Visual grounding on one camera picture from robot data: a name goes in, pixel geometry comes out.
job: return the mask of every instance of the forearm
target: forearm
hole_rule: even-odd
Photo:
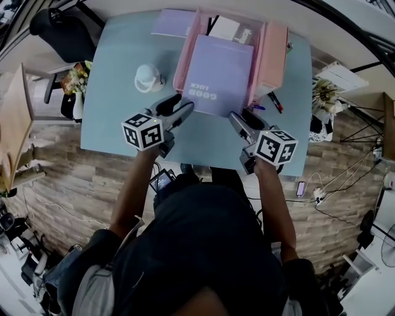
[[[285,202],[277,171],[268,163],[259,163],[256,175],[259,181],[265,234],[269,235],[273,241],[281,242],[283,262],[295,259],[297,258],[295,227]]]
[[[142,217],[156,156],[139,152],[128,171],[127,179],[112,211],[110,230],[124,238]]]

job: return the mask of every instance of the vase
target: vase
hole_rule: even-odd
[[[82,100],[82,92],[75,93],[75,104],[73,108],[73,118],[76,122],[82,120],[84,102]]]

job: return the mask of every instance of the wooden floor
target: wooden floor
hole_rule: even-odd
[[[297,199],[298,182],[307,181],[314,172],[321,174],[325,185],[368,153],[370,144],[339,143],[340,137],[355,132],[361,124],[348,111],[339,114],[335,120],[334,140],[309,145],[304,176],[281,177],[286,198]],[[44,243],[47,247],[65,253],[75,243],[86,244],[95,230],[109,224],[112,207],[133,159],[80,149],[80,126],[34,127],[30,139],[37,147],[36,162],[44,167],[47,175],[30,186],[19,188],[16,197],[5,199],[6,204],[11,212],[30,217],[33,228],[45,234]],[[372,165],[373,155],[370,155],[348,184],[369,171]],[[180,172],[177,164],[163,163],[162,166]],[[339,188],[357,167],[326,190]],[[319,209],[359,224],[364,214],[374,208],[383,176],[390,167],[381,163],[355,186],[336,193]],[[247,195],[258,198],[255,175],[242,177],[242,180]],[[318,186],[320,180],[314,175],[303,200],[311,200],[312,191]],[[146,224],[154,217],[152,198],[150,191],[144,213]],[[259,204],[259,201],[252,201],[256,210],[260,209]],[[330,264],[339,264],[343,261],[343,254],[357,247],[357,227],[317,212],[314,203],[289,202],[288,206],[296,227],[298,254],[311,260],[317,273],[325,271]]]

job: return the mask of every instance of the power strip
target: power strip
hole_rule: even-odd
[[[316,205],[320,205],[322,203],[322,200],[325,196],[325,191],[322,190],[321,188],[315,188],[313,191],[314,199],[316,200]]]

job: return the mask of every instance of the black shirt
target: black shirt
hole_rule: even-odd
[[[114,315],[170,315],[205,286],[230,315],[281,315],[288,296],[304,315],[326,315],[312,264],[298,259],[282,267],[254,211],[228,188],[195,185],[173,194],[114,257],[120,243],[111,231],[95,232],[62,278],[59,300],[67,315],[94,264],[112,269]]]

